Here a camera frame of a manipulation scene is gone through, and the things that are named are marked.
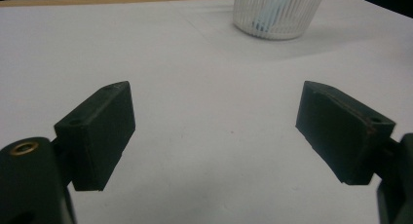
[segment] brass insert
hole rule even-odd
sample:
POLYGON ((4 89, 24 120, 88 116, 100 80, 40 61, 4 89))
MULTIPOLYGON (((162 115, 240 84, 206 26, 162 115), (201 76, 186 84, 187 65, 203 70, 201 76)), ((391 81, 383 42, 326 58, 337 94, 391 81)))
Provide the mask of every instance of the brass insert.
POLYGON ((21 155, 33 152, 34 150, 37 149, 37 147, 39 147, 38 142, 34 142, 34 141, 23 142, 23 143, 20 143, 20 144, 16 145, 10 151, 10 154, 13 155, 13 156, 21 156, 21 155))

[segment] white tabletop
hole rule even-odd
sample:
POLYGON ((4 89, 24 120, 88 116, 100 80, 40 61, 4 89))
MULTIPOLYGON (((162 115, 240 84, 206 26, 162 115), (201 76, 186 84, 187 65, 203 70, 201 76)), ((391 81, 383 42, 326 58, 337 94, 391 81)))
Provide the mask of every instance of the white tabletop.
POLYGON ((341 184, 294 127, 305 80, 413 131, 413 19, 322 0, 306 33, 266 41, 234 0, 0 8, 0 147, 53 125, 102 86, 131 82, 137 130, 78 222, 378 223, 376 188, 341 184))

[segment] black plastic part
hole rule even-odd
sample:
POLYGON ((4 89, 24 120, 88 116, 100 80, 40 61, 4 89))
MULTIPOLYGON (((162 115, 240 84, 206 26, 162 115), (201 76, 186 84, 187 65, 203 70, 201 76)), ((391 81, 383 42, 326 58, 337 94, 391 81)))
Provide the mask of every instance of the black plastic part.
POLYGON ((341 182, 366 185, 375 168, 369 160, 390 143, 395 122, 342 93, 304 83, 296 127, 341 182))
POLYGON ((0 151, 0 188, 2 224, 75 223, 47 138, 23 139, 0 151))
POLYGON ((413 222, 413 133, 406 134, 394 154, 397 168, 394 181, 384 179, 377 190, 382 224, 413 222))
POLYGON ((103 190, 134 129, 129 82, 101 88, 55 125, 77 191, 103 190))
POLYGON ((55 149, 55 156, 57 161, 57 167, 60 171, 61 183, 63 186, 68 186, 73 179, 74 162, 73 155, 70 151, 64 150, 57 144, 57 138, 52 141, 53 148, 55 149))

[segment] plastic cup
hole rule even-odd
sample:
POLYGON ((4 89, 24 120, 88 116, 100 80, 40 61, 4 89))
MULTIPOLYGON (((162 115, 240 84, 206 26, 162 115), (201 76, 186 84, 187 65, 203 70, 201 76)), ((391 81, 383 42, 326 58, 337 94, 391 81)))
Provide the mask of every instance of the plastic cup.
POLYGON ((271 40, 301 36, 321 0, 235 0, 234 24, 242 31, 271 40))

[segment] white table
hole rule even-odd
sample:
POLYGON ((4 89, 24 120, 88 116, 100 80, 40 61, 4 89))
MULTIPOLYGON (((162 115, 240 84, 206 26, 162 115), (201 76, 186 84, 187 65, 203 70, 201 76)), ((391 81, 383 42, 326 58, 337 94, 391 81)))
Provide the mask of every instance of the white table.
POLYGON ((307 32, 266 41, 234 0, 0 8, 0 145, 55 138, 98 88, 131 82, 137 131, 78 222, 378 223, 376 188, 340 184, 294 127, 305 80, 413 131, 413 19, 322 0, 307 32))

